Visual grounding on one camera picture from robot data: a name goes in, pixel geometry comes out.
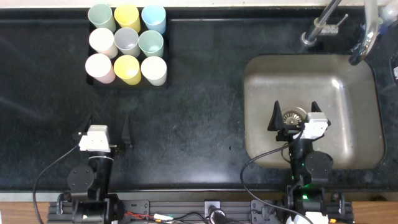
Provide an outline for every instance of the faucet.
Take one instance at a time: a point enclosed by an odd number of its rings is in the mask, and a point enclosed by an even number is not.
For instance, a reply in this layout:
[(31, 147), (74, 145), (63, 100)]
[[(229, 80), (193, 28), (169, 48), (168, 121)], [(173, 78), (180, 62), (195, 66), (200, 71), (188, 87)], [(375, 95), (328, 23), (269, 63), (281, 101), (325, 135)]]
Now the faucet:
[[(323, 30), (326, 28), (326, 21), (329, 19), (330, 15), (337, 8), (340, 2), (341, 0), (332, 0), (322, 12), (321, 16), (313, 21), (310, 30), (302, 34), (301, 41), (305, 45), (312, 46), (315, 44), (315, 42), (317, 41), (317, 37), (319, 35), (322, 35)], [(355, 47), (354, 53), (349, 58), (349, 63), (352, 65), (357, 65), (368, 55), (368, 53), (372, 49), (374, 41), (376, 40), (379, 30), (379, 14), (377, 11), (377, 1), (364, 0), (364, 7), (366, 16), (366, 31), (364, 39), (359, 45)]]

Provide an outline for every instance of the cup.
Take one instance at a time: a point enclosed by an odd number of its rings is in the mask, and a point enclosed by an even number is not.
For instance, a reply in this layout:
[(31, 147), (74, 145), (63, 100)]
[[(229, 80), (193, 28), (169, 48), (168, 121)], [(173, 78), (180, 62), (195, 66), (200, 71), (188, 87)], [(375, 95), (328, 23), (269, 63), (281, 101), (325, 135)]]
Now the cup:
[(163, 6), (146, 6), (141, 12), (141, 17), (149, 30), (160, 34), (166, 31), (166, 10)]
[(129, 85), (135, 85), (141, 81), (139, 62), (131, 55), (123, 55), (116, 59), (114, 62), (114, 72)]
[(111, 83), (116, 75), (111, 60), (104, 54), (93, 54), (86, 61), (86, 71), (101, 83)]
[(105, 54), (110, 59), (116, 57), (118, 54), (118, 48), (114, 44), (113, 33), (107, 28), (95, 29), (91, 32), (88, 42), (94, 50)]
[(147, 57), (163, 57), (163, 37), (154, 30), (147, 30), (139, 36), (139, 48)]
[(129, 27), (137, 31), (141, 30), (138, 9), (132, 4), (123, 4), (114, 11), (114, 18), (121, 27)]
[(138, 34), (132, 28), (119, 29), (114, 34), (114, 44), (125, 55), (132, 55), (138, 57), (141, 50), (138, 46)]
[(166, 82), (167, 65), (160, 57), (145, 58), (141, 65), (141, 72), (152, 85), (161, 86)]
[(88, 10), (88, 19), (97, 28), (107, 28), (114, 32), (116, 24), (112, 16), (112, 9), (106, 4), (96, 4)]

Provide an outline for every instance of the sink basin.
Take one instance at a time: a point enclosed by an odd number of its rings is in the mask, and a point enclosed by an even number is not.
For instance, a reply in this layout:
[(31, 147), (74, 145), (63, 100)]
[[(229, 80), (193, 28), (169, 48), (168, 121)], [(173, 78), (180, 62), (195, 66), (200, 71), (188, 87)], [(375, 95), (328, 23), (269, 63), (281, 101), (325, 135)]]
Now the sink basin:
[[(331, 126), (323, 138), (313, 143), (314, 150), (329, 154), (334, 169), (377, 166), (385, 147), (373, 72), (366, 62), (352, 66), (348, 58), (263, 55), (248, 63), (244, 76), (244, 122), (246, 150), (251, 158), (284, 143), (275, 140), (276, 132), (267, 131), (276, 100), (281, 110), (298, 107), (306, 112), (316, 101)], [(289, 158), (288, 149), (284, 155)], [(256, 163), (271, 168), (290, 167), (280, 153)]]

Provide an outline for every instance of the white cup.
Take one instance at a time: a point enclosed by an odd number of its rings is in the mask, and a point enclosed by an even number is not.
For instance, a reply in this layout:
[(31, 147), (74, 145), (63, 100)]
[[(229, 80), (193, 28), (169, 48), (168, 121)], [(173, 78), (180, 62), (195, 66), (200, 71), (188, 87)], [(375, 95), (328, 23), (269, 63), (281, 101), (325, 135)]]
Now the white cup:
[(104, 54), (93, 54), (88, 57), (86, 71), (89, 75), (104, 84), (111, 83), (116, 78), (111, 60)]
[(166, 31), (166, 10), (163, 6), (146, 6), (141, 12), (142, 20), (149, 30), (163, 34)]
[(146, 58), (141, 64), (141, 73), (155, 86), (161, 86), (167, 79), (166, 62), (157, 56)]
[(138, 57), (141, 50), (138, 46), (138, 33), (132, 28), (119, 29), (114, 34), (114, 44), (125, 55)]
[(88, 10), (88, 19), (97, 28), (107, 28), (112, 32), (116, 30), (112, 9), (107, 4), (96, 4), (91, 7)]
[(88, 39), (90, 46), (98, 53), (114, 58), (118, 54), (118, 48), (114, 44), (113, 33), (107, 28), (95, 29)]
[(162, 34), (154, 30), (147, 30), (139, 36), (139, 48), (147, 56), (163, 57), (164, 41)]

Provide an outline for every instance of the white wall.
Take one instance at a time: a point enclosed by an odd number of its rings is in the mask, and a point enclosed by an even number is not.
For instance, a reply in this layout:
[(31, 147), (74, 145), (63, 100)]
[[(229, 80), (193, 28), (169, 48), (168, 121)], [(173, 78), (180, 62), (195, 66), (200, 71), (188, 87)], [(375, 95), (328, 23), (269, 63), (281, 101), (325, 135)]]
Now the white wall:
[[(375, 0), (386, 5), (391, 0)], [(161, 4), (168, 7), (222, 6), (325, 6), (330, 0), (0, 0), (0, 8), (20, 7), (90, 7), (96, 3), (118, 6), (133, 3), (138, 7)], [(340, 6), (361, 6), (363, 0), (343, 0)]]

